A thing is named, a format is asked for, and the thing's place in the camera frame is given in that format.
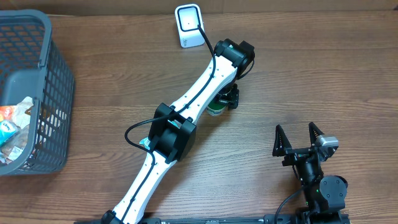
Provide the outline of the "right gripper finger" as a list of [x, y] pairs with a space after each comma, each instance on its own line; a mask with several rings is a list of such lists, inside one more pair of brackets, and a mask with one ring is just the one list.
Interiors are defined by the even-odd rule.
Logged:
[[275, 142], [272, 155], [276, 157], [286, 156], [292, 150], [292, 146], [284, 133], [281, 125], [275, 127]]
[[324, 133], [316, 126], [316, 124], [314, 122], [310, 122], [308, 124], [308, 128], [309, 128], [309, 133], [310, 133], [310, 142], [311, 145], [319, 145], [319, 140], [318, 138], [322, 135], [324, 135]]

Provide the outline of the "green lid jar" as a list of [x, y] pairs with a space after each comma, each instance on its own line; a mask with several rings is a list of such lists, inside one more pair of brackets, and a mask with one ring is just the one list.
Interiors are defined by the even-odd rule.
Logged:
[[206, 111], [211, 116], [219, 116], [226, 109], [226, 105], [221, 105], [211, 101], [210, 104], [206, 107]]

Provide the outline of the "teal tissue pack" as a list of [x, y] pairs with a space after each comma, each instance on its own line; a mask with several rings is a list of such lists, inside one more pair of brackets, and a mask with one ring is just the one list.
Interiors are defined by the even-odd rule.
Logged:
[[145, 147], [147, 150], [150, 149], [150, 146], [149, 146], [150, 140], [149, 140], [149, 138], [144, 138], [144, 139], [140, 140], [139, 144], [141, 146]]

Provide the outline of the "beige brown snack bag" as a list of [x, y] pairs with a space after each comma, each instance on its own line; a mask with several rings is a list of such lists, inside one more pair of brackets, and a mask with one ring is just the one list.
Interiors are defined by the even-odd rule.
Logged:
[[30, 124], [31, 111], [34, 104], [32, 98], [27, 96], [20, 103], [14, 105], [12, 122], [21, 129]]

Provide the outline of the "orange snack packet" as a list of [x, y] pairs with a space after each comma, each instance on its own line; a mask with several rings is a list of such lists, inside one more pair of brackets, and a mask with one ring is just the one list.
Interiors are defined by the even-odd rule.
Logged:
[[8, 120], [17, 123], [19, 118], [17, 115], [19, 107], [16, 105], [2, 106], [0, 108], [0, 121]]

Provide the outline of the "small teal wipes pack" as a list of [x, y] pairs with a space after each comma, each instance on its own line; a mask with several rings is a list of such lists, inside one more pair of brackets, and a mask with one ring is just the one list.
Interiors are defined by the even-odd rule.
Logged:
[[0, 144], [5, 144], [10, 140], [15, 134], [19, 132], [19, 128], [12, 122], [8, 120], [1, 121], [1, 138]]

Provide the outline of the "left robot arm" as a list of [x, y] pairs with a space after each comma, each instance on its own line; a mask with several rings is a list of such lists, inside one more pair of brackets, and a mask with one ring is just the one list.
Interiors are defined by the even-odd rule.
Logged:
[[225, 39], [211, 50], [211, 56], [210, 64], [190, 89], [170, 106], [161, 103], [148, 120], [148, 136], [137, 144], [146, 152], [145, 161], [126, 195], [103, 215], [102, 223], [139, 223], [164, 175], [192, 148], [202, 112], [212, 101], [237, 107], [235, 81], [254, 65], [254, 46]]

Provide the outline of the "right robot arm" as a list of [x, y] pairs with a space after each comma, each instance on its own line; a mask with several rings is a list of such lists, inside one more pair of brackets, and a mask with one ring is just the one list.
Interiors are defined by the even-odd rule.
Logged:
[[[273, 223], [349, 223], [349, 216], [341, 214], [346, 206], [348, 182], [340, 175], [325, 175], [321, 167], [336, 152], [339, 141], [324, 134], [313, 122], [308, 124], [308, 130], [310, 146], [294, 149], [282, 126], [275, 127], [272, 155], [284, 158], [282, 165], [292, 168], [300, 188], [279, 205]], [[306, 206], [296, 209], [288, 219], [283, 218], [283, 206], [299, 194], [304, 194]]]

